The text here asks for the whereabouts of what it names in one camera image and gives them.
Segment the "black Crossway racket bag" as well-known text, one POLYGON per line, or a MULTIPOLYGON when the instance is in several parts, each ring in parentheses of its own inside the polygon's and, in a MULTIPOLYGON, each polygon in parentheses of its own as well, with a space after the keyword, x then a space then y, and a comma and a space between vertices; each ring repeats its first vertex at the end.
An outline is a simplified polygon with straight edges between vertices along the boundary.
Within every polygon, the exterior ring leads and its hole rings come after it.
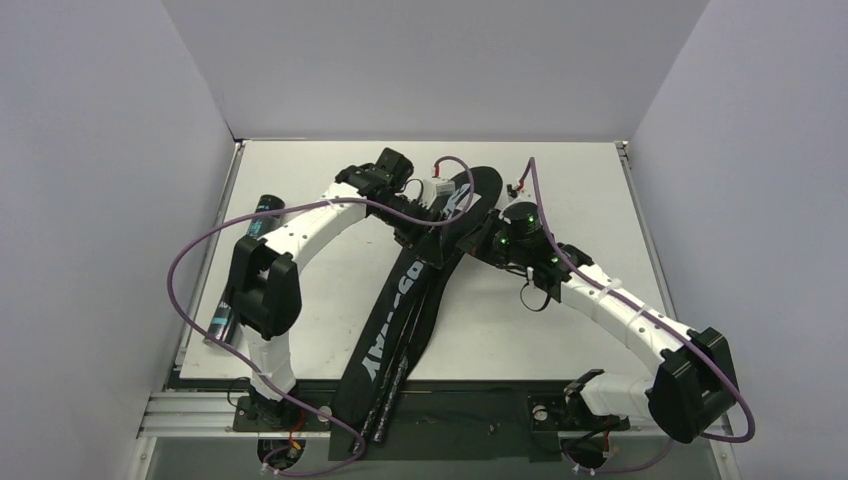
POLYGON ((432 205, 446 223, 442 227, 448 248, 444 267, 427 265, 401 249, 337 385, 333 412, 359 434, 389 369, 407 354, 408 378, 426 350, 448 281, 464 256, 456 243, 495 207, 503 187, 500 173, 488 166, 474 167, 452 180, 455 192, 432 205))

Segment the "black badminton racket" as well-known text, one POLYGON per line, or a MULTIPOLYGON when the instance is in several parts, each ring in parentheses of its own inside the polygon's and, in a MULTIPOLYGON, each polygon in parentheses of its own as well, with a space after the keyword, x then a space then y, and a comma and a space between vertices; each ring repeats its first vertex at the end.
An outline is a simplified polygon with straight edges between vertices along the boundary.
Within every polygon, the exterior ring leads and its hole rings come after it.
POLYGON ((389 378, 388 389, 379 405, 380 409, 371 435, 371 440, 375 443, 382 443, 386 437, 390 417, 399 398, 401 387, 407 378, 408 368, 408 355, 403 354, 389 378))
POLYGON ((399 360, 396 362, 396 365, 391 367, 388 371, 389 376, 383 380, 383 383, 378 390, 378 397, 376 403, 373 405, 373 408, 369 411, 368 416, 366 417, 365 424, 360 432, 360 435, 363 437, 361 441, 355 441, 352 445, 351 452, 353 454, 361 453, 365 450, 365 443, 371 440, 371 435, 374 429, 374 425, 376 423, 377 412, 380 409, 379 405, 382 401, 383 396, 385 395, 388 389, 389 378, 392 375, 393 370, 398 365, 399 360))

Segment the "black shuttlecock tube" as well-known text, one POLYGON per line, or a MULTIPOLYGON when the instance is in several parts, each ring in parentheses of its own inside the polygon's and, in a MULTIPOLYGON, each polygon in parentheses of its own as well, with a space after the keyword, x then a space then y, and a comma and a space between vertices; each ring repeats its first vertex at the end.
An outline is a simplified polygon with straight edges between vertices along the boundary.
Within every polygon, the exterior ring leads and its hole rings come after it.
POLYGON ((230 301, 234 299, 237 288, 245 285, 249 273, 250 251, 257 240, 264 234, 276 229, 280 224, 281 214, 254 217, 246 227, 245 236, 234 247, 234 263, 237 267, 236 279, 225 285, 225 289, 211 317, 208 332, 216 341, 235 346, 240 334, 237 315, 230 301))

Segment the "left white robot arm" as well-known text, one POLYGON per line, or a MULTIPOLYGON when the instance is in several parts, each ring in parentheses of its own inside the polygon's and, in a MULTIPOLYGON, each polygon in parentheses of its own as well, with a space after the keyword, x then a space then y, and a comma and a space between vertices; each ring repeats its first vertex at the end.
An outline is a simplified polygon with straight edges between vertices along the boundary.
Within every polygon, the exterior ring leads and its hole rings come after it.
POLYGON ((240 239, 231 259, 224 297, 248 341, 251 386, 262 397, 259 416, 272 429, 292 426, 298 402, 287 395, 296 384, 288 332, 302 310, 300 275, 314 257, 347 228, 369 216, 391 226, 395 241, 418 260, 444 263, 442 230, 464 211, 439 201, 472 205, 476 181, 466 169, 466 185, 435 175, 424 181, 422 197, 402 191, 413 174, 403 154, 384 149, 374 163, 341 170, 321 198, 296 208, 287 223, 258 238, 240 239))

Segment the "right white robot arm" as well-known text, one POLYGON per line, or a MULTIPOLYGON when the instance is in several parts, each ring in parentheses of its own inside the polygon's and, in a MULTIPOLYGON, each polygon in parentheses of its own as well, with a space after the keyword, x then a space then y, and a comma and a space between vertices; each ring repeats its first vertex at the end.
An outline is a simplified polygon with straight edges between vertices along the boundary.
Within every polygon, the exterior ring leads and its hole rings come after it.
POLYGON ((565 387, 565 413, 577 428, 601 419, 653 421, 671 439, 690 443, 736 402, 730 346, 717 330, 694 330, 627 291, 578 248, 552 244, 537 206, 514 202, 494 210, 457 243, 495 268, 524 275, 548 302, 586 316, 624 345, 650 375, 628 377, 593 369, 565 387))

